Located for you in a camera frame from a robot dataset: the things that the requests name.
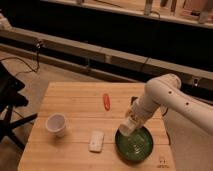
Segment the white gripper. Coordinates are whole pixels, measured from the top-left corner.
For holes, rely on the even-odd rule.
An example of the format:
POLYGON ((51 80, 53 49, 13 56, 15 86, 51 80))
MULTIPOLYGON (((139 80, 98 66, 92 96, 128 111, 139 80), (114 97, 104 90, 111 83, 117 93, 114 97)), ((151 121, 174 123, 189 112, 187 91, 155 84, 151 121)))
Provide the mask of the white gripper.
POLYGON ((145 122, 144 111, 129 108, 125 118, 119 125, 119 131, 123 136, 130 136, 136 129, 141 128, 145 122))

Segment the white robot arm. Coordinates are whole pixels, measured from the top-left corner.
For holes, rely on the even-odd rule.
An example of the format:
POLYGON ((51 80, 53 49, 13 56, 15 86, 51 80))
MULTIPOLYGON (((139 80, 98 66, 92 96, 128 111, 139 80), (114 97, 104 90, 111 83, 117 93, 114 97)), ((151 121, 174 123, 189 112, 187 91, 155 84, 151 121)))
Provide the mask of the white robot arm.
POLYGON ((126 113, 118 130, 130 136, 141 128, 160 106, 182 114, 201 129, 213 135, 213 106, 198 101, 180 91, 181 80, 175 74, 165 74, 150 79, 144 93, 138 97, 126 113))

